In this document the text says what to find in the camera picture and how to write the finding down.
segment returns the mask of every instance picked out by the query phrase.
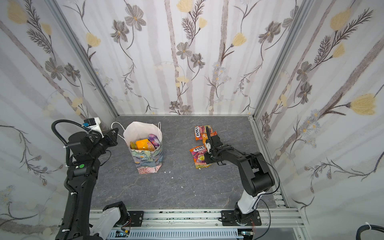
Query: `floral wallpaper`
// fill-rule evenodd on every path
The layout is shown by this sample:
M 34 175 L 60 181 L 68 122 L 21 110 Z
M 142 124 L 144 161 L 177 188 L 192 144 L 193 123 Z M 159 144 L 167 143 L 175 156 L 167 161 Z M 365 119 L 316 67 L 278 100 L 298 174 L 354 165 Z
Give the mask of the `floral wallpaper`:
M 119 114 L 253 114 L 301 1 L 59 1 Z
M 257 115 L 314 240 L 384 225 L 383 10 L 377 0 L 315 1 Z
M 114 118 L 44 2 L 0 6 L 0 236 L 52 239 L 68 195 L 52 122 Z M 78 129 L 58 131 L 68 138 Z

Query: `candy package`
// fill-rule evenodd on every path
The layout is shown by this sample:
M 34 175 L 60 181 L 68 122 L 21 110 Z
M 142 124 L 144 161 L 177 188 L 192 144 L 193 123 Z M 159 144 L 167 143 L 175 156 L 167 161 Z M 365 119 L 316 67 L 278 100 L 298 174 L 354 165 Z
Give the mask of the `candy package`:
M 155 146 L 148 139 L 136 141 L 136 147 L 138 150 L 155 151 Z
M 160 141 L 158 140 L 157 136 L 154 134 L 150 134 L 148 136 L 148 140 L 155 146 L 155 148 L 158 148 L 160 146 Z
M 209 167 L 210 164 L 207 164 L 204 159 L 204 153 L 207 149 L 204 146 L 194 147 L 189 150 L 193 156 L 196 168 Z
M 213 132 L 211 125 L 195 126 L 195 139 L 196 139 L 196 141 L 197 141 L 197 140 L 203 140 L 203 136 L 202 136 L 202 134 L 203 134 L 203 133 L 206 133 L 206 132 L 205 132 L 205 127 L 206 127 L 206 126 L 208 126 L 208 128 L 209 128 L 209 132 L 210 132 L 210 133 Z
M 136 147 L 136 143 L 134 143 L 134 142 L 131 142 L 131 144 L 130 144 L 129 146 L 131 147 L 131 149 L 139 150 L 139 149 Z
M 217 132 L 211 133 L 211 136 L 215 136 L 215 135 L 217 135 Z M 205 148 L 207 148 L 207 146 L 205 145 L 205 141 L 208 139 L 208 134 L 203 133 L 201 136 L 203 137 L 203 144 L 204 144 Z

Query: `white paper bag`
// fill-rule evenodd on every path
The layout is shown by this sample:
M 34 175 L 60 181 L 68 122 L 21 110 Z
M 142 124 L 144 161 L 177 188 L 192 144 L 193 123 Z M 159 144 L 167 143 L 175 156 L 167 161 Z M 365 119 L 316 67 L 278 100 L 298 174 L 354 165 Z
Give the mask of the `white paper bag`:
M 146 139 L 148 138 L 149 134 L 156 135 L 160 141 L 160 146 L 155 151 L 131 149 L 131 142 L 135 143 L 138 140 Z M 163 135 L 161 133 L 160 122 L 158 127 L 156 125 L 144 122 L 132 122 L 124 130 L 123 136 L 124 137 L 120 137 L 125 140 L 127 146 L 129 147 L 131 155 L 135 161 L 136 168 L 140 174 L 154 173 L 160 169 L 163 160 Z

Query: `white rope handle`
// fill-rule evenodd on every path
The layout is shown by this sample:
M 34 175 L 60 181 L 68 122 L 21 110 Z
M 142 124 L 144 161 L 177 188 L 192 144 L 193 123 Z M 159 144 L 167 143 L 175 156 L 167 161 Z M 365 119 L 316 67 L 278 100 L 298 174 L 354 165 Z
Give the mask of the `white rope handle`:
M 159 129 L 159 136 L 160 137 L 160 131 L 161 131 L 161 122 L 157 124 L 157 128 Z
M 119 122 L 113 122 L 113 123 L 111 124 L 111 128 L 113 128 L 113 124 L 114 124 L 114 123 L 119 124 L 119 125 L 122 127 L 122 129 L 125 131 L 124 127 L 123 127 L 123 126 L 121 125 L 121 123 L 119 123 Z

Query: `gray floor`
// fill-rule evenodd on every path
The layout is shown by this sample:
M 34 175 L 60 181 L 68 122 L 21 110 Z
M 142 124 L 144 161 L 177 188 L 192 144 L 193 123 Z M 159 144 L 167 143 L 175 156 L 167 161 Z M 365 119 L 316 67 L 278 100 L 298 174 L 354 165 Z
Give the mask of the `gray floor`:
M 258 150 L 250 122 L 245 116 L 120 116 L 124 127 L 133 121 L 161 122 L 163 162 L 157 173 L 139 174 L 129 148 L 119 144 L 109 150 L 112 156 L 100 168 L 93 191 L 92 208 L 123 201 L 129 208 L 223 208 L 234 207 L 243 192 L 238 169 L 227 163 L 196 169 L 189 149 L 202 145 L 195 141 L 194 127 L 210 124 L 224 144 L 240 151 Z M 108 153 L 100 158 L 103 162 Z M 273 196 L 265 195 L 268 207 L 276 207 Z

